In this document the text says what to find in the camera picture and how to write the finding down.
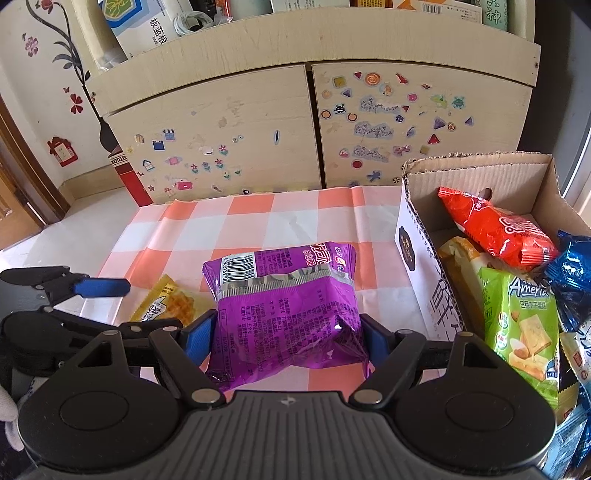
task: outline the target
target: orange and white checkered cloth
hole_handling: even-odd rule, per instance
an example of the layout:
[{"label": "orange and white checkered cloth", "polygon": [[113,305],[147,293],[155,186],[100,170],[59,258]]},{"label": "orange and white checkered cloth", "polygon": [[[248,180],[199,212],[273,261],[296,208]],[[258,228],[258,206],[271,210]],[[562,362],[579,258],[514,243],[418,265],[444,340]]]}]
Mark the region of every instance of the orange and white checkered cloth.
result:
[{"label": "orange and white checkered cloth", "polygon": [[[211,298],[203,263],[225,255],[333,241],[357,251],[355,290],[361,313],[390,331],[427,334],[394,237],[400,187],[354,187],[285,192],[139,209],[102,267],[100,277],[125,277],[120,299],[87,300],[82,316],[118,325],[127,321],[163,275]],[[363,380],[360,365],[328,369],[289,367],[244,388],[342,390]]]}]

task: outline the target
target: shelf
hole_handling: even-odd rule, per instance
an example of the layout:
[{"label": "shelf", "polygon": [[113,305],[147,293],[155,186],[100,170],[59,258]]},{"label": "shelf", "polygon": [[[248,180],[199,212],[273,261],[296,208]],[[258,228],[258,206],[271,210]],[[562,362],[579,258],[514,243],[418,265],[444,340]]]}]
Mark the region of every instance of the shelf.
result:
[{"label": "shelf", "polygon": [[[526,22],[526,7],[524,3],[519,10],[521,22]],[[108,115],[216,77],[331,60],[441,65],[535,86],[540,47],[511,33],[444,15],[315,8],[247,18],[176,39],[94,75],[87,87],[96,93],[98,112]]]}]

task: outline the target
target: screw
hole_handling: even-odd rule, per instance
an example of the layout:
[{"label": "screw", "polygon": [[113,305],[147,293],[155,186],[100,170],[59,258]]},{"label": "screw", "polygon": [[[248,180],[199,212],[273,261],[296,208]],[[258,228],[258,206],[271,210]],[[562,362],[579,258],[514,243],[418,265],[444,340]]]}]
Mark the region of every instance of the screw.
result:
[{"label": "screw", "polygon": [[199,390],[195,390],[191,394],[191,398],[193,399],[193,401],[203,404],[215,403],[220,399],[221,396],[222,395],[220,394],[220,392],[212,388],[200,388]]},{"label": "screw", "polygon": [[367,389],[355,392],[353,398],[357,402],[365,405],[375,405],[376,403],[380,403],[382,401],[383,396],[377,390]]}]

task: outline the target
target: white wall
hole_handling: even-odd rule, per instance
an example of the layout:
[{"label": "white wall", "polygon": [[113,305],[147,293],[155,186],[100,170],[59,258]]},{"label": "white wall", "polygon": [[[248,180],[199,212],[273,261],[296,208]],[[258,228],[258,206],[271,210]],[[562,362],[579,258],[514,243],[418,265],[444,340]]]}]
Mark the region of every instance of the white wall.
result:
[{"label": "white wall", "polygon": [[[36,0],[29,2],[39,17],[67,30],[57,5],[48,13],[35,8]],[[69,17],[70,22],[75,21],[73,13]],[[32,57],[25,49],[29,37],[38,41],[38,51]],[[64,69],[64,60],[52,62],[56,55],[67,54],[63,46],[54,44],[56,41],[65,40],[35,20],[25,0],[12,0],[0,11],[0,95],[37,160],[59,187],[65,180],[108,165],[109,161],[99,141],[99,122],[74,68]],[[74,105],[72,93],[82,98],[80,113],[70,111]],[[47,146],[53,137],[68,139],[78,160],[61,167]]]}]

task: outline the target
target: yellow wrapped snack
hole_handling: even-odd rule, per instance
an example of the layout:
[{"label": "yellow wrapped snack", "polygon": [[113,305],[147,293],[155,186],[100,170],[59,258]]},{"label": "yellow wrapped snack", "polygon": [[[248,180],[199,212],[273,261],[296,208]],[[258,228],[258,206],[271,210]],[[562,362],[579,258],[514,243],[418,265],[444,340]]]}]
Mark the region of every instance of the yellow wrapped snack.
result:
[{"label": "yellow wrapped snack", "polygon": [[131,316],[130,322],[176,318],[187,326],[211,308],[215,308],[215,304],[209,295],[185,290],[164,275]]}]

